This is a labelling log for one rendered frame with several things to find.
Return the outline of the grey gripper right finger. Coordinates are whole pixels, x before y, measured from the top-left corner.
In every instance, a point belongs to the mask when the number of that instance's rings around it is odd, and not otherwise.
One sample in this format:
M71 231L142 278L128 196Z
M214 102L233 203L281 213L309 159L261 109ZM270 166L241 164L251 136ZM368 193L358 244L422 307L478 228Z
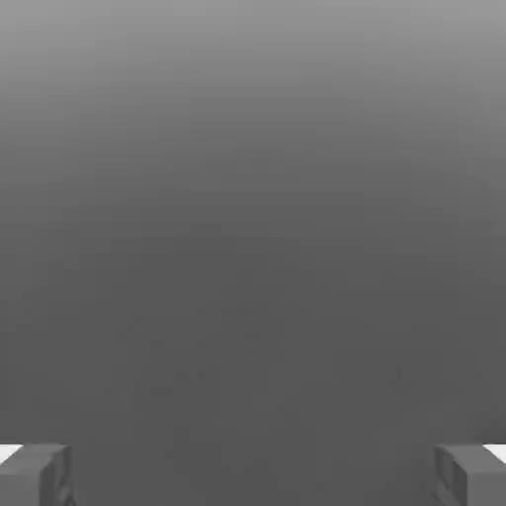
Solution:
M438 445L435 506L506 506L506 444Z

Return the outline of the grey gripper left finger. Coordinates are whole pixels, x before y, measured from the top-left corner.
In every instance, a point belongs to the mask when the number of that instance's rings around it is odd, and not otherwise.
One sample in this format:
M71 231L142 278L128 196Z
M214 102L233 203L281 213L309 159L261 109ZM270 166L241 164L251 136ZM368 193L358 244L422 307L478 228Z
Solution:
M0 443L0 506L74 506L72 447Z

